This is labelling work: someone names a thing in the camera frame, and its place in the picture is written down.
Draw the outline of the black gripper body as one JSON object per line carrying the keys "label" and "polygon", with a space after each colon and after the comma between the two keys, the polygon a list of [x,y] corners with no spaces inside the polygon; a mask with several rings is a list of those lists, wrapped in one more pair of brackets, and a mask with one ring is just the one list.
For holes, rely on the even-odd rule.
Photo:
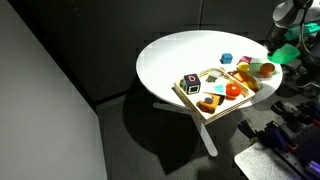
{"label": "black gripper body", "polygon": [[278,27],[276,25],[271,28],[266,40],[264,41],[264,46],[267,49],[269,56],[272,56],[278,49],[285,45],[285,34],[287,31],[287,28]]}

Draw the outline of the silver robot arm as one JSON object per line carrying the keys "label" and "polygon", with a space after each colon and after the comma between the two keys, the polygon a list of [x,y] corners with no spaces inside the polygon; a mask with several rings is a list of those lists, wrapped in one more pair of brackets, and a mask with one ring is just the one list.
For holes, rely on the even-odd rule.
{"label": "silver robot arm", "polygon": [[291,26],[320,20],[320,0],[284,0],[274,9],[272,19],[275,27],[264,43],[269,56],[284,46]]}

